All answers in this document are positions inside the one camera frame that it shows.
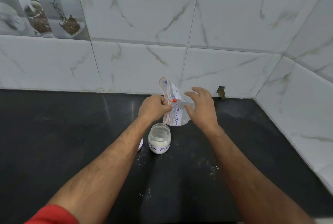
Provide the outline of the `person's left hand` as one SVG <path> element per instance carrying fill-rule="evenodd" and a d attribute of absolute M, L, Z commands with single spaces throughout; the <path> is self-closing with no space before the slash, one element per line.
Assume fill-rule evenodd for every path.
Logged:
<path fill-rule="evenodd" d="M 139 108 L 138 119 L 149 126 L 158 121 L 168 112 L 159 112 L 160 103 L 169 104 L 168 100 L 161 95 L 151 95 L 146 98 Z"/>

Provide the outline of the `person's right hand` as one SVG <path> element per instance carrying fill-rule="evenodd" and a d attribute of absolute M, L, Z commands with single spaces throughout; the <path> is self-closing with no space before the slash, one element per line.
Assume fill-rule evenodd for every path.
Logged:
<path fill-rule="evenodd" d="M 214 101 L 209 91 L 202 87 L 192 87 L 192 91 L 185 92 L 195 103 L 197 122 L 194 124 L 205 134 L 220 129 L 214 107 Z"/>

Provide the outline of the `clear zip bag with powder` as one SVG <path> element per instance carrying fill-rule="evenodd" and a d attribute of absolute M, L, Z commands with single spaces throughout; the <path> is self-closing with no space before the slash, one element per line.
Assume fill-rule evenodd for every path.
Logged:
<path fill-rule="evenodd" d="M 172 110 L 163 117 L 163 123 L 169 126 L 182 126 L 190 121 L 190 117 L 184 105 L 195 108 L 194 101 L 185 93 L 170 82 L 166 77 L 159 79 L 159 87 L 163 97 L 167 99 L 168 104 L 172 105 Z"/>

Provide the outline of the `person's right forearm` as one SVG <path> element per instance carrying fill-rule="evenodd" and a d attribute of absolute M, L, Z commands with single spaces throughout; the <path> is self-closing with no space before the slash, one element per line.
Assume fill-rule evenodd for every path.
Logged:
<path fill-rule="evenodd" d="M 218 124 L 204 125 L 201 129 L 213 147 L 245 224 L 315 224 L 249 161 Z"/>

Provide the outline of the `person's left forearm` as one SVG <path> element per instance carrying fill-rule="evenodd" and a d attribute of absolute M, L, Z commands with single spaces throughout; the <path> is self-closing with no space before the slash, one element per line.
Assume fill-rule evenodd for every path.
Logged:
<path fill-rule="evenodd" d="M 106 220 L 129 174 L 140 141 L 155 121 L 140 115 L 98 157 L 68 180 L 50 199 L 80 224 Z"/>

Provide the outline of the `glass jar with handwritten label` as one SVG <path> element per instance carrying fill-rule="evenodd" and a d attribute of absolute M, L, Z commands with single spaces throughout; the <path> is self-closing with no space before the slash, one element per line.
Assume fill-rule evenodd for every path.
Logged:
<path fill-rule="evenodd" d="M 171 132 L 169 127 L 163 123 L 153 125 L 148 134 L 148 141 L 171 141 Z"/>

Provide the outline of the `white milk powder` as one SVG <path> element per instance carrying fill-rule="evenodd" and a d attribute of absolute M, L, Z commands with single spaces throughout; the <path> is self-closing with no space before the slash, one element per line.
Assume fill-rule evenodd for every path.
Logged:
<path fill-rule="evenodd" d="M 155 153 L 155 154 L 163 154 L 166 151 L 169 150 L 170 147 L 170 141 L 148 141 L 148 146 L 150 148 L 150 150 Z"/>

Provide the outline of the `red shirt sleeve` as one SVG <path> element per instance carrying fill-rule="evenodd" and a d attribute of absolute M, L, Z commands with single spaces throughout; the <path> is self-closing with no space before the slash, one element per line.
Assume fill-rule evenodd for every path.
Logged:
<path fill-rule="evenodd" d="M 24 224 L 80 224 L 68 210 L 58 205 L 46 205 Z"/>

